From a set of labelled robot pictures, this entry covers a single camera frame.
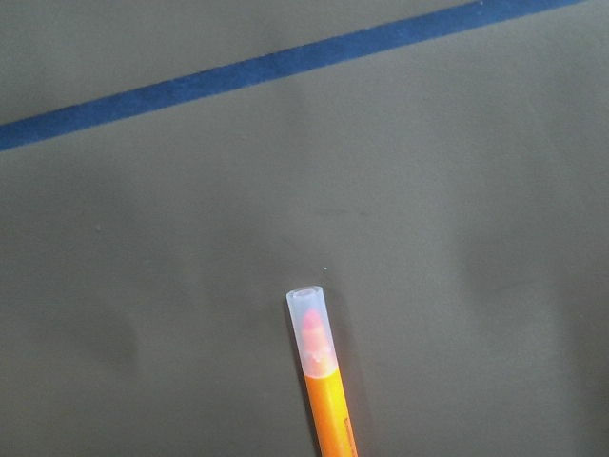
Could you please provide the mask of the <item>orange highlighter pen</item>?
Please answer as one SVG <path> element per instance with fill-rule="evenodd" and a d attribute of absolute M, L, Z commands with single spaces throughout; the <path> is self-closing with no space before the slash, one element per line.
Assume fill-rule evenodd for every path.
<path fill-rule="evenodd" d="M 321 454 L 357 456 L 324 290 L 294 289 L 286 302 Z"/>

